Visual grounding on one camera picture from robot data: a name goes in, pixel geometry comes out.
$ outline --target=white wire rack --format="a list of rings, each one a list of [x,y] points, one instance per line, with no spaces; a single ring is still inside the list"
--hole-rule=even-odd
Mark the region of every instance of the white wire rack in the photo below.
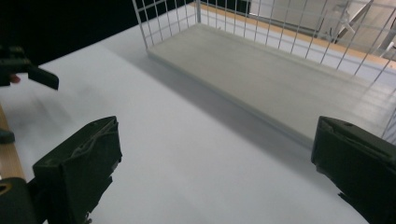
[[[392,48],[396,3],[373,0],[193,3],[133,0],[133,3],[147,49],[201,23],[396,90],[393,61],[396,50]],[[395,131],[393,112],[382,137],[394,144]]]

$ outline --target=white table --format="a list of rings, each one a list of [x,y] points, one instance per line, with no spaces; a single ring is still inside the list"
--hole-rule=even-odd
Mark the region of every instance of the white table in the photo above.
[[[93,223],[366,223],[304,148],[150,59],[137,27],[47,63],[53,91],[22,77],[0,102],[27,179],[86,123],[115,115],[122,163]]]

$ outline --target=metal wire grid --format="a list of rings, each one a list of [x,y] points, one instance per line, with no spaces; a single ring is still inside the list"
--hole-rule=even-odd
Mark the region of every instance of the metal wire grid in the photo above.
[[[393,59],[396,56],[396,50],[391,53],[389,59],[380,59],[379,62],[373,62],[372,60],[373,58],[377,58],[373,53],[378,51],[378,46],[385,38],[385,35],[393,32],[390,28],[395,20],[396,5],[388,6],[374,3],[373,1],[367,3],[367,1],[360,0],[335,0],[339,3],[348,2],[350,4],[352,2],[355,4],[362,4],[362,7],[367,4],[366,9],[368,10],[362,12],[361,18],[352,24],[355,29],[355,34],[353,34],[349,40],[345,41],[345,39],[340,39],[336,36],[330,41],[321,40],[320,43],[325,44],[319,45],[319,27],[326,17],[326,6],[332,0],[321,0],[323,6],[320,12],[313,12],[307,9],[308,1],[310,0],[304,1],[303,8],[290,7],[291,0],[289,0],[288,4],[285,6],[274,6],[273,4],[264,3],[264,0],[251,0],[249,4],[256,3],[259,5],[259,14],[263,7],[266,7],[266,10],[270,9],[271,16],[265,23],[262,22],[262,18],[259,16],[251,15],[248,12],[249,4],[246,4],[245,12],[237,10],[238,2],[240,3],[243,0],[235,0],[234,4],[231,6],[227,4],[227,0],[225,0],[224,6],[220,6],[218,0],[214,0],[214,5],[204,3],[202,7],[205,8],[201,7],[202,3],[200,0],[195,0],[193,5],[188,4],[186,0],[181,1],[181,5],[177,3],[177,0],[153,0],[153,2],[148,5],[143,1],[141,2],[141,7],[139,7],[136,0],[133,0],[134,10],[137,15],[146,48],[159,44],[166,38],[176,35],[193,26],[195,23],[200,22],[234,35],[240,35],[255,42],[263,43],[266,46],[278,48],[308,60],[329,65],[353,74],[354,76],[365,77],[373,83],[377,81],[383,82],[394,87],[396,90],[396,71],[391,68]],[[164,9],[163,14],[159,12],[159,7]],[[384,8],[389,12],[382,26],[372,25],[366,22],[368,12],[374,7]],[[280,25],[279,21],[273,19],[273,12],[276,10],[284,10],[286,12],[285,20],[281,22]],[[300,15],[297,25],[294,26],[286,23],[288,15],[292,13]],[[341,13],[341,17],[343,17],[345,13],[347,13],[347,11],[344,9]],[[154,18],[150,19],[149,14],[154,14]],[[309,35],[306,32],[304,32],[303,35],[299,34],[300,31],[304,29],[302,26],[303,16],[308,16],[311,20],[315,20],[316,22],[317,29],[313,30]],[[336,27],[342,29],[343,21],[340,18],[328,17],[326,19],[335,21],[337,23]],[[355,39],[359,34],[359,30],[363,28],[370,29],[375,38],[372,43],[364,45],[364,47],[367,47],[369,50],[365,53],[360,53],[360,56],[357,57],[354,54],[356,51],[354,51],[353,48],[361,45],[357,43]],[[295,33],[290,35],[290,30],[294,30]],[[341,40],[344,41],[343,48],[339,48],[339,46],[334,44]],[[382,137],[392,144],[396,144],[395,133],[396,110]]]

